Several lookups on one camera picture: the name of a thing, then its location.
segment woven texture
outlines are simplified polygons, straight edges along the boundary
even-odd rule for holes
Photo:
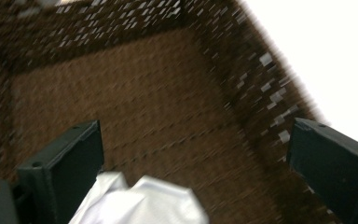
[[[284,162],[314,119],[234,1],[0,1],[0,178],[69,126],[105,169],[192,188],[212,223],[334,219]]]

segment white wall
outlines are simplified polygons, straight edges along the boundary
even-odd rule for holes
[[[240,0],[327,124],[358,141],[358,1]]]

